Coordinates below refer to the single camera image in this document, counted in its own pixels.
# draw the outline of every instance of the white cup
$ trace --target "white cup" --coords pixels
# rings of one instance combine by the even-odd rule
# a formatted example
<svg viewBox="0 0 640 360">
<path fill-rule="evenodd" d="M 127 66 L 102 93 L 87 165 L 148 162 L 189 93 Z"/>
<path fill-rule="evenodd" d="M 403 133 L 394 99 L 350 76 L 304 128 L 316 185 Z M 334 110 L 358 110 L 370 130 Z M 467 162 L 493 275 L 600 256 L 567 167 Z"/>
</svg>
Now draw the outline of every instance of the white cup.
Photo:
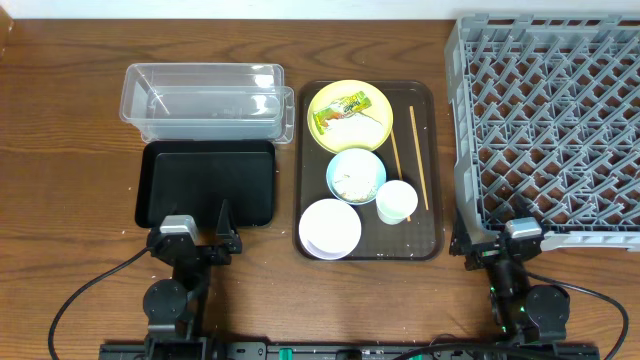
<svg viewBox="0 0 640 360">
<path fill-rule="evenodd" d="M 385 183 L 378 189 L 376 208 L 380 220 L 396 225 L 413 214 L 418 207 L 418 193 L 409 184 L 400 180 Z"/>
</svg>

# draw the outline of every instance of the yellow plate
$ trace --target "yellow plate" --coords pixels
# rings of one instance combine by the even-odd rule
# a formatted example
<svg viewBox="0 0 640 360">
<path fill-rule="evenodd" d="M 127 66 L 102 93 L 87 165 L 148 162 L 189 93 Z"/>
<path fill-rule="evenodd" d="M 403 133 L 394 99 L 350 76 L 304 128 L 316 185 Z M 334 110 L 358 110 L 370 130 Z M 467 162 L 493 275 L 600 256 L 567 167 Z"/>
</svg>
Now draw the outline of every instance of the yellow plate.
<svg viewBox="0 0 640 360">
<path fill-rule="evenodd" d="M 327 107 L 336 99 L 353 95 L 358 91 L 363 91 L 371 100 L 371 106 L 363 110 L 362 113 L 378 122 L 382 127 L 380 128 L 378 124 L 371 124 L 368 119 L 365 119 L 367 121 L 365 123 L 360 121 L 362 118 L 357 118 L 358 122 L 354 122 L 356 118 L 336 119 L 330 121 L 343 121 L 343 123 L 339 124 L 339 127 L 320 134 L 314 124 L 313 113 Z M 387 97 L 375 86 L 357 80 L 342 80 L 325 86 L 313 97 L 307 112 L 307 126 L 318 144 L 332 153 L 339 153 L 351 148 L 373 151 L 389 137 L 393 126 L 393 111 Z"/>
</svg>

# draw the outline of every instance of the wooden table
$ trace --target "wooden table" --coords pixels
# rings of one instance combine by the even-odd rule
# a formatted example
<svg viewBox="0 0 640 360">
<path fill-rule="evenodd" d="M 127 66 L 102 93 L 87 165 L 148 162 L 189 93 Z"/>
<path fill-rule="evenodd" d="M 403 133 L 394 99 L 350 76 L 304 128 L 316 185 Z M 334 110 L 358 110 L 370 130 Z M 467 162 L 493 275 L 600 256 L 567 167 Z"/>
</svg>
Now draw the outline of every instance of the wooden table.
<svg viewBox="0 0 640 360">
<path fill-rule="evenodd" d="M 78 287 L 129 258 L 147 230 L 133 221 L 144 143 L 118 118 L 137 62 L 268 62 L 295 90 L 320 79 L 415 79 L 433 92 L 447 239 L 455 142 L 443 50 L 453 22 L 19 20 L 0 63 L 0 358 L 45 359 L 46 335 Z M 277 210 L 242 230 L 233 264 L 214 270 L 206 327 L 272 341 L 429 342 L 498 333 L 482 271 L 446 250 L 429 263 L 323 263 L 292 246 L 295 145 L 278 146 Z M 560 250 L 536 271 L 608 294 L 632 328 L 619 359 L 640 357 L 640 255 Z M 146 335 L 142 296 L 170 269 L 148 255 L 80 296 L 56 336 L 63 359 L 96 359 L 106 340 Z M 572 293 L 569 340 L 603 355 L 621 318 Z"/>
</svg>

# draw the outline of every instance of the wooden chopstick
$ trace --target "wooden chopstick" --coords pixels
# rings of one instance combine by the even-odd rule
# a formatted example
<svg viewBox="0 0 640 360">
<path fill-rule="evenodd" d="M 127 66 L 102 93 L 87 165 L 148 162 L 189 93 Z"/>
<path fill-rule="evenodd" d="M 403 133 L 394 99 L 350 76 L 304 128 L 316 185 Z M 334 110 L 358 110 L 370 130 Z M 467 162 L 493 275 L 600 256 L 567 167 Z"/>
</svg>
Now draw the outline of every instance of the wooden chopstick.
<svg viewBox="0 0 640 360">
<path fill-rule="evenodd" d="M 400 169 L 400 157 L 398 156 L 398 147 L 396 146 L 396 135 L 391 127 L 391 144 L 393 145 L 393 155 L 396 158 L 396 167 L 398 168 L 398 178 L 402 181 L 402 170 Z M 411 215 L 407 216 L 407 221 L 411 222 Z"/>
<path fill-rule="evenodd" d="M 429 211 L 429 201 L 427 200 L 427 187 L 424 185 L 424 170 L 422 169 L 422 155 L 420 155 L 420 143 L 418 142 L 418 130 L 416 129 L 416 116 L 413 113 L 413 106 L 409 106 L 409 113 L 411 114 L 411 127 L 413 127 L 413 141 L 416 144 L 416 156 L 418 157 L 418 169 L 420 170 L 420 183 L 422 184 L 422 196 L 424 197 L 424 207 L 427 209 L 427 211 Z"/>
</svg>

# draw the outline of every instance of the plastic dish rack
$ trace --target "plastic dish rack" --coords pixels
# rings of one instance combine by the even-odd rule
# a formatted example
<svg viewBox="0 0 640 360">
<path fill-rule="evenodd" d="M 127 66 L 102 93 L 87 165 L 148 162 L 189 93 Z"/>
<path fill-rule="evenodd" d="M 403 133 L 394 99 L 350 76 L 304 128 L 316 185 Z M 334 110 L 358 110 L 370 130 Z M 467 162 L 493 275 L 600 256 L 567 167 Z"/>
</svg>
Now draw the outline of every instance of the plastic dish rack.
<svg viewBox="0 0 640 360">
<path fill-rule="evenodd" d="M 473 242 L 514 217 L 543 250 L 640 251 L 640 17 L 460 18 L 447 42 L 457 206 Z"/>
</svg>

